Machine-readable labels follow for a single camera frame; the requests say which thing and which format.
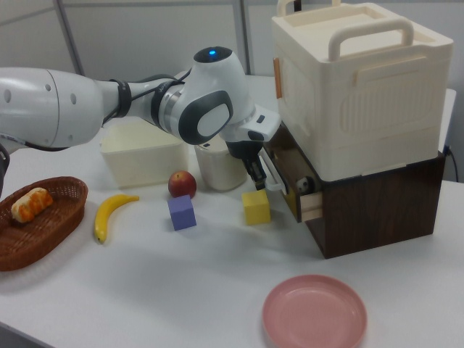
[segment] white container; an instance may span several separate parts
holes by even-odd
[[[243,162],[232,157],[221,137],[215,136],[205,144],[196,145],[195,153],[202,178],[210,188],[228,191],[247,179]]]
[[[167,183],[189,167],[187,144],[140,119],[110,127],[100,152],[120,188]]]
[[[435,158],[452,40],[375,4],[289,2],[273,18],[278,109],[320,178]]]

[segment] croissant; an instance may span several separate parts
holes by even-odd
[[[28,223],[52,203],[53,198],[46,189],[33,188],[13,204],[13,218],[20,223]]]

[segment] red apple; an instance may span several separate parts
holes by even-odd
[[[186,170],[180,170],[169,177],[167,189],[174,198],[187,194],[190,198],[193,198],[196,192],[196,180],[194,176]]]

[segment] pink plate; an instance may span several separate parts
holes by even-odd
[[[324,275],[301,275],[277,285],[262,321],[279,348],[354,348],[368,316],[361,298],[345,283]]]

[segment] block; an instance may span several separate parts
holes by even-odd
[[[266,190],[241,194],[247,225],[270,222],[270,207]]]
[[[188,194],[170,199],[167,201],[167,205],[174,230],[183,230],[184,228],[196,225],[194,206]]]

